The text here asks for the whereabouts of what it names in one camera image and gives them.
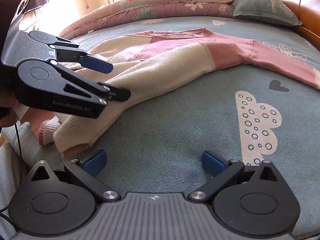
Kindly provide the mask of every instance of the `folded blanket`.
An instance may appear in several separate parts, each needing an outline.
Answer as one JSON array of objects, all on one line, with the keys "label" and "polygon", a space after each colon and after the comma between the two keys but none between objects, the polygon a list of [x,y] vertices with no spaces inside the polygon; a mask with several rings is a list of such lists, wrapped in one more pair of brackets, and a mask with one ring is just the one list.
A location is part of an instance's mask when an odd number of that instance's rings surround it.
[{"label": "folded blanket", "polygon": [[234,0],[120,0],[97,8],[61,31],[60,36],[72,39],[91,30],[112,27],[124,23],[164,17],[223,16],[233,15],[226,10]]},{"label": "folded blanket", "polygon": [[102,74],[67,65],[95,81],[127,88],[126,102],[108,102],[98,119],[56,113],[39,130],[41,143],[55,141],[65,158],[92,146],[130,106],[181,87],[199,76],[241,63],[272,70],[320,89],[320,72],[255,40],[213,33],[206,28],[183,32],[142,32],[103,41],[91,51],[114,64]]}]

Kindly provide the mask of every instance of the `ribbed neckline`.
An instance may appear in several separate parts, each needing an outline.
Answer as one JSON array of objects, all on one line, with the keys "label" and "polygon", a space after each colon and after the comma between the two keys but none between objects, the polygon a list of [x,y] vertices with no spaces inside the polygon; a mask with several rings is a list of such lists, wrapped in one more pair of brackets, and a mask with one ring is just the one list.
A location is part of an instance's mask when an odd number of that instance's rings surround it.
[{"label": "ribbed neckline", "polygon": [[146,33],[150,36],[159,37],[166,40],[177,40],[177,39],[191,39],[191,38],[206,37],[212,34],[213,32],[203,27],[196,30],[188,30],[188,31],[182,31],[182,32],[147,31]]}]

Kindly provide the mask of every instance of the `dark gray heart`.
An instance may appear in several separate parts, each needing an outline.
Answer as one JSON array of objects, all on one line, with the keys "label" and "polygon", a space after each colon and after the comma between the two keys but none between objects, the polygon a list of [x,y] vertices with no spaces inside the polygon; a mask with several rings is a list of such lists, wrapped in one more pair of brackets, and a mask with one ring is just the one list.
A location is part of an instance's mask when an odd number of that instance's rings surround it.
[{"label": "dark gray heart", "polygon": [[274,79],[270,82],[269,88],[275,91],[289,92],[289,89],[281,87],[280,81]]}]

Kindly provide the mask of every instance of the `gray fabric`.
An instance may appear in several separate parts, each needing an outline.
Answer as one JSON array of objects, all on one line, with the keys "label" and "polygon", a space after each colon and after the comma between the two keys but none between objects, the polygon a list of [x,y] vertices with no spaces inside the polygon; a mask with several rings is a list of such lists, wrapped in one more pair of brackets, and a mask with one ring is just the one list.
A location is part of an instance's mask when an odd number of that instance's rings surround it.
[{"label": "gray fabric", "polygon": [[[25,176],[27,168],[25,164],[23,166],[23,176]],[[9,143],[0,147],[0,172],[0,209],[2,209],[16,192],[21,175],[21,160]],[[12,225],[0,218],[0,236],[3,239],[9,239],[15,232]]]},{"label": "gray fabric", "polygon": [[233,16],[285,26],[301,25],[296,15],[280,0],[234,0]]},{"label": "gray fabric", "polygon": [[[168,18],[99,30],[74,39],[83,49],[116,36],[153,31],[181,31],[206,27],[214,32],[256,39],[274,46],[280,53],[292,51],[306,56],[305,62],[320,70],[320,53],[302,37],[284,27],[219,17]],[[289,92],[269,88],[278,80]],[[294,235],[303,237],[320,231],[320,92],[300,82],[251,65],[215,71],[157,98],[127,109],[83,158],[97,149],[108,154],[108,163],[98,179],[118,190],[139,192],[185,192],[196,189],[210,176],[201,165],[201,154],[211,150],[228,159],[243,160],[235,95],[251,93],[257,102],[275,107],[282,116],[280,127],[272,129],[278,139],[274,154],[264,155],[280,170],[301,206]],[[62,163],[54,144],[36,145],[30,125],[19,127],[26,162],[46,159]],[[12,128],[3,129],[10,143],[16,143]]]}]

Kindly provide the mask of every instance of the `black cable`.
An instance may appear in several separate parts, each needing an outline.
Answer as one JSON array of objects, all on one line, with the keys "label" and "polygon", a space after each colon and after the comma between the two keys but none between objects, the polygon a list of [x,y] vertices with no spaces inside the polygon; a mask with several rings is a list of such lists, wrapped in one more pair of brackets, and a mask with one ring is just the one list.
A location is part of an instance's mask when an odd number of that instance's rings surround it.
[{"label": "black cable", "polygon": [[[22,151],[21,151],[21,143],[20,143],[20,138],[19,138],[19,133],[18,133],[18,127],[17,124],[14,124],[14,127],[16,129],[16,133],[17,133],[17,140],[18,140],[18,145],[19,145],[19,154],[20,154],[20,159],[21,159],[21,175],[20,175],[20,182],[19,185],[21,185],[22,182],[22,172],[23,172],[23,160],[22,160]],[[12,221],[10,220],[9,217],[7,217],[6,215],[2,214],[2,212],[6,211],[9,207],[9,204],[7,206],[5,206],[3,209],[0,209],[0,217],[2,217],[4,220],[7,220],[11,225],[14,226],[14,224],[12,223]]]}]

